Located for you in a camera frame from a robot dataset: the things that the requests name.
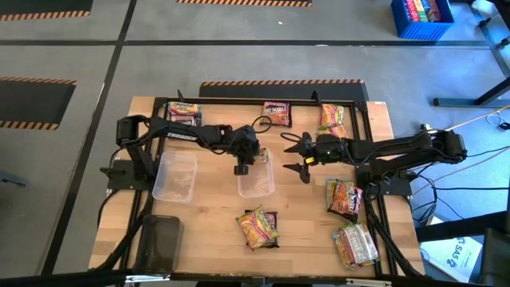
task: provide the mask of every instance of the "wooden tabletop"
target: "wooden tabletop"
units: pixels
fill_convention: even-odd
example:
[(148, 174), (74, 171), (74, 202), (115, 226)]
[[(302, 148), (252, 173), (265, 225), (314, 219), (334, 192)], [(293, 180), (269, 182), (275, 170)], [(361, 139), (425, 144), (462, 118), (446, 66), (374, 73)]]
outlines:
[[(154, 97), (134, 97), (129, 114), (150, 116), (153, 103)], [(393, 138), (386, 104), (369, 102), (368, 109), (374, 140)], [(238, 128), (251, 124), (260, 114), (259, 105), (202, 105), (204, 124), (231, 124)], [(294, 106), (292, 128), (272, 127), (268, 132), (257, 135), (261, 145), (269, 148), (273, 155), (276, 191), (265, 198), (244, 199), (237, 193), (237, 179), (233, 175), (236, 160), (231, 155), (215, 155), (195, 143), (166, 140), (165, 151), (190, 151), (198, 160), (192, 201), (178, 204), (155, 200), (152, 211), (152, 214), (177, 216), (184, 225), (175, 272), (310, 277), (375, 275), (372, 267), (355, 272), (343, 267), (331, 235), (332, 231), (349, 222), (339, 215), (328, 213), (325, 208), (325, 179), (355, 180), (355, 169), (342, 163), (311, 167), (312, 181), (304, 184), (297, 173), (282, 167), (285, 163), (298, 163), (302, 159), (299, 155), (283, 152), (293, 143), (281, 139), (280, 132), (300, 135), (308, 131), (315, 136), (319, 117), (320, 109), (317, 107)], [(352, 138), (348, 109), (344, 124), (348, 137)], [(133, 191), (121, 191), (104, 207), (89, 267), (102, 263), (124, 236), (133, 194)], [(401, 197), (386, 196), (385, 200), (392, 238), (414, 268), (423, 273), (409, 205)], [(244, 235), (235, 218), (244, 214), (244, 210), (259, 205), (278, 213), (279, 249), (252, 251), (245, 246)], [(362, 208), (359, 222), (365, 221)], [(138, 240), (137, 236), (133, 241), (128, 266), (134, 262)], [(386, 251), (380, 238), (379, 252), (382, 270), (389, 273)]]

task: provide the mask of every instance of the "blue crate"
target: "blue crate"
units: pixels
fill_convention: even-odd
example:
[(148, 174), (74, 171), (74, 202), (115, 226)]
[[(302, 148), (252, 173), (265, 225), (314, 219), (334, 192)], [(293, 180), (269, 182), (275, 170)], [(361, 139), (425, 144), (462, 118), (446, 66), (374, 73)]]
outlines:
[(391, 9), (400, 38), (417, 40), (439, 40), (453, 26), (454, 20), (448, 0), (436, 0), (441, 12), (441, 22), (412, 22), (406, 12), (406, 0), (393, 0)]

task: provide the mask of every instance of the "clear plastic container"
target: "clear plastic container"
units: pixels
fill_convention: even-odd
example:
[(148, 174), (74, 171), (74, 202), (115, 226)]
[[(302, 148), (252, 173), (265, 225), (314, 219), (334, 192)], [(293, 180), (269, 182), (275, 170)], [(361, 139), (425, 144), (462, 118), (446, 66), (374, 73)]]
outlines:
[(152, 190), (155, 199), (189, 203), (197, 176), (197, 157), (191, 152), (165, 151)]
[(267, 163), (255, 163), (248, 166), (247, 175), (237, 177), (237, 191), (244, 198), (257, 198), (271, 195), (274, 190), (273, 163), (268, 149)]

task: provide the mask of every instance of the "concrete floor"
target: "concrete floor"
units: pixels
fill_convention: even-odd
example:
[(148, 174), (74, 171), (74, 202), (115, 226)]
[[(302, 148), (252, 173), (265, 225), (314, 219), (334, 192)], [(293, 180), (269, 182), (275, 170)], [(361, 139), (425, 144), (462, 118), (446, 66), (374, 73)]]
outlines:
[[(95, 0), (90, 18), (0, 22), (0, 39), (115, 40), (128, 3)], [(312, 9), (289, 9), (144, 0), (138, 1), (127, 39), (398, 40), (389, 3), (315, 0)], [(484, 40), (469, 7), (452, 7), (457, 24), (442, 40)], [(2, 169), (30, 180), (25, 189), (0, 186), (0, 260), (9, 262), (0, 270), (0, 277), (28, 276), (39, 271), (112, 51), (113, 47), (0, 46), (0, 77), (78, 80), (57, 131), (0, 129)], [(124, 47), (55, 271), (87, 269), (96, 235), (96, 215), (107, 182), (99, 168), (107, 164), (116, 149), (115, 122), (126, 115), (133, 96), (175, 96), (177, 88), (185, 96), (197, 96), (198, 85), (212, 80), (337, 77), (364, 79), (370, 99), (388, 103), (395, 136), (414, 133), (421, 123), (447, 128), (489, 112), (433, 108), (430, 101), (436, 96), (474, 98), (504, 79), (492, 52), (485, 47)], [(510, 140), (507, 132), (485, 120), (457, 132), (464, 136), (471, 154), (502, 147)], [(424, 175), (434, 179), (482, 158), (456, 166), (437, 165)], [(510, 170), (505, 163), (509, 160), (510, 154), (503, 154), (437, 185), (507, 186)], [(422, 184), (413, 182), (413, 188), (417, 190)], [(503, 191), (443, 191), (440, 197), (459, 214), (472, 217), (505, 209), (507, 195)], [(413, 205), (430, 198), (431, 191), (422, 191)], [(436, 212), (456, 218), (441, 203)]]

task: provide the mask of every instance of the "yellow black striped tape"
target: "yellow black striped tape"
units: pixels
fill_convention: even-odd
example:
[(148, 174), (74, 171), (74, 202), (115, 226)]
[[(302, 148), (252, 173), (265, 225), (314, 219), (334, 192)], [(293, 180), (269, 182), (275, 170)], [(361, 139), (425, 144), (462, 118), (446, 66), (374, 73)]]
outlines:
[(40, 130), (48, 130), (54, 131), (58, 128), (59, 124), (50, 124), (50, 123), (34, 123), (34, 122), (18, 122), (18, 121), (8, 121), (8, 120), (0, 120), (0, 128), (20, 128), (20, 129), (40, 129)]
[(275, 81), (207, 81), (205, 86), (234, 86), (234, 85), (315, 85), (315, 84), (362, 84), (361, 79), (336, 79), (336, 80), (275, 80)]
[(48, 13), (30, 13), (30, 14), (8, 14), (0, 16), (1, 21), (18, 20), (37, 20), (37, 19), (56, 19), (56, 18), (74, 18), (89, 16), (90, 11), (61, 11)]
[(289, 6), (312, 7), (309, 1), (274, 1), (274, 0), (177, 0), (177, 3), (217, 4), (217, 5), (251, 5), (251, 6)]
[(77, 85), (75, 80), (43, 79), (30, 77), (0, 77), (0, 81), (22, 81), (32, 83), (52, 83), (52, 84), (70, 84)]

